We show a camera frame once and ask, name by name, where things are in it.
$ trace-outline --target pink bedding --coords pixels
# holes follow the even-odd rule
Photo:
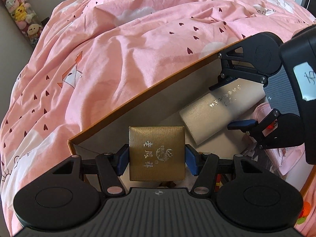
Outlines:
[[[67,0],[17,77],[0,130],[1,198],[70,155],[67,140],[199,58],[262,31],[316,23],[292,0]]]

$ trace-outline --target pink pouch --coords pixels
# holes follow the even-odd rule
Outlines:
[[[252,114],[252,118],[261,122],[270,112],[271,108],[268,102],[260,104]],[[264,130],[263,134],[268,135],[271,130]],[[281,175],[288,173],[294,165],[299,161],[305,151],[305,146],[302,144],[298,147],[271,149],[266,150],[266,153],[272,160],[277,170]]]

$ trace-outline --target clear plastic packaging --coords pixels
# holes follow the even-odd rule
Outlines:
[[[2,2],[22,34],[35,48],[43,31],[43,26],[31,5],[27,0],[2,0]]]

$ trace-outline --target white sticker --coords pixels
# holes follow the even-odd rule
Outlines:
[[[301,89],[303,100],[316,100],[316,74],[312,67],[304,62],[295,66],[293,71]]]

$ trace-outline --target gold box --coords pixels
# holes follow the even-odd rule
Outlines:
[[[130,180],[185,178],[184,126],[129,127]]]

